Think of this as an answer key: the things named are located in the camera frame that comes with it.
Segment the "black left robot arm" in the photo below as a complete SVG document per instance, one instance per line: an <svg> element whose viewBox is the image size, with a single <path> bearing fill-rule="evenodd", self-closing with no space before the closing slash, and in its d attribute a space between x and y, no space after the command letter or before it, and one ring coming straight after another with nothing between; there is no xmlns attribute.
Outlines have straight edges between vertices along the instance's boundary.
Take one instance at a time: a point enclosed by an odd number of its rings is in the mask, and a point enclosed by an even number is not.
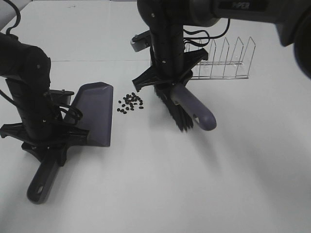
<svg viewBox="0 0 311 233"><path fill-rule="evenodd" d="M70 146L85 143L88 130L77 127L83 113L71 106L71 91L50 89L51 60L37 47L23 44L12 34L0 35L0 75L21 122L4 124L1 138L22 141L22 148L40 162L52 160L63 166Z"/></svg>

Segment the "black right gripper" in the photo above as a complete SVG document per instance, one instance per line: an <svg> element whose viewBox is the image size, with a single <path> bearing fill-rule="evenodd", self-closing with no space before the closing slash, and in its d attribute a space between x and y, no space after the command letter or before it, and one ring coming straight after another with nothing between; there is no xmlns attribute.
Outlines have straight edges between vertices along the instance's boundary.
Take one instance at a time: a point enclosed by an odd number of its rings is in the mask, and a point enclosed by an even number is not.
<svg viewBox="0 0 311 233"><path fill-rule="evenodd" d="M132 80L132 83L137 92L145 86L182 83L186 85L192 78L192 69L202 60L208 60L208 52L205 49L193 50L184 53L184 63L180 74L172 77L165 77L164 74L159 72L155 65L151 65L137 78Z"/></svg>

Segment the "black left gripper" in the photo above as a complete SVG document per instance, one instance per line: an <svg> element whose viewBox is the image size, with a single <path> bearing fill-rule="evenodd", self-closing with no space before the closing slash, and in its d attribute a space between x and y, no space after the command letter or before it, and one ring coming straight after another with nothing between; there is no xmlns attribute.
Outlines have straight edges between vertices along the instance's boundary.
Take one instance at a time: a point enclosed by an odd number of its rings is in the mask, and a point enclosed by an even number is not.
<svg viewBox="0 0 311 233"><path fill-rule="evenodd" d="M67 151L71 146L85 146L88 143L89 130L73 126L54 126L30 134L22 123L4 124L0 129L1 138L10 136L22 141L21 148L42 162L48 151L56 149L56 161L64 166Z"/></svg>

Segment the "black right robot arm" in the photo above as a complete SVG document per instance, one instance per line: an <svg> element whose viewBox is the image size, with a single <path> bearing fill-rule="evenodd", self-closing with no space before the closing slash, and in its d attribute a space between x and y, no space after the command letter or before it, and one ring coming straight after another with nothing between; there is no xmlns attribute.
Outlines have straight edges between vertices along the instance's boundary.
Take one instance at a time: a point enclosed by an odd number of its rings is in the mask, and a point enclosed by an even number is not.
<svg viewBox="0 0 311 233"><path fill-rule="evenodd" d="M184 52L184 26L210 27L221 18L272 23L282 46L293 45L300 69L311 74L311 3L308 0L139 0L149 27L152 66L133 80L137 91L176 83L206 51Z"/></svg>

